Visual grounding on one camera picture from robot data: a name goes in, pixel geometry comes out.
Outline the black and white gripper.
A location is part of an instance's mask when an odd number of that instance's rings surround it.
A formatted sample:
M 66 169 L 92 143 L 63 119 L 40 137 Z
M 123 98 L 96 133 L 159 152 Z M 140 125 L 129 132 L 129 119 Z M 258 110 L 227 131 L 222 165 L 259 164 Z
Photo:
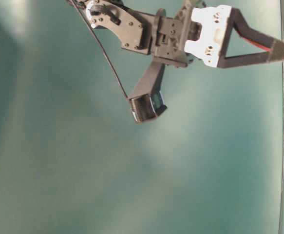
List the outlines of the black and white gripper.
M 233 29 L 266 52 L 220 58 L 225 34 L 229 42 Z M 187 67 L 188 56 L 193 55 L 207 66 L 232 68 L 284 61 L 284 41 L 251 28 L 238 8 L 184 4 L 174 18 L 158 11 L 153 23 L 151 54 L 154 67 Z

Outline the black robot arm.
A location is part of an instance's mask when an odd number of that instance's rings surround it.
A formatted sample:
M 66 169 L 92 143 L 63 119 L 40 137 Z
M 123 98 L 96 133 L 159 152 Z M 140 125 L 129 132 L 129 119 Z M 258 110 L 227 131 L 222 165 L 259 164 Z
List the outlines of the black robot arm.
M 202 0 L 187 0 L 173 18 L 164 9 L 152 15 L 120 0 L 78 0 L 76 5 L 92 28 L 113 32 L 123 49 L 166 65 L 186 67 L 190 56 L 218 68 L 284 61 L 284 41 L 252 29 L 241 11 L 229 5 L 207 7 Z M 262 51 L 227 57 L 232 31 Z

